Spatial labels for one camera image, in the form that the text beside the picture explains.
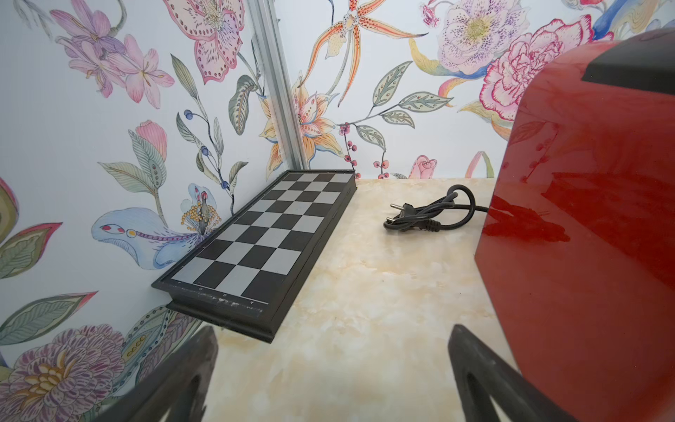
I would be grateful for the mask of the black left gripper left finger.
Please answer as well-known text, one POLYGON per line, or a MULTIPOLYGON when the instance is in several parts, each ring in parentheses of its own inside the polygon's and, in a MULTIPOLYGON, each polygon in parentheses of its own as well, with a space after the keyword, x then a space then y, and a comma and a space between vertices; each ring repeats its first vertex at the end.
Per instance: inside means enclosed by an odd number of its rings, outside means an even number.
POLYGON ((214 328, 199 330, 96 420, 203 420, 218 350, 214 328))

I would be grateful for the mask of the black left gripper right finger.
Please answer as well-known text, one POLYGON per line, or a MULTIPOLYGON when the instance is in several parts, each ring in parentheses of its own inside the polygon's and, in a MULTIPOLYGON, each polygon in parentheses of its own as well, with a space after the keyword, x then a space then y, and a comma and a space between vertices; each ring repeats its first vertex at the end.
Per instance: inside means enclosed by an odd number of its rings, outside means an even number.
POLYGON ((453 327, 448 354, 465 420, 499 421, 496 406, 512 421, 575 419, 464 325, 453 327))

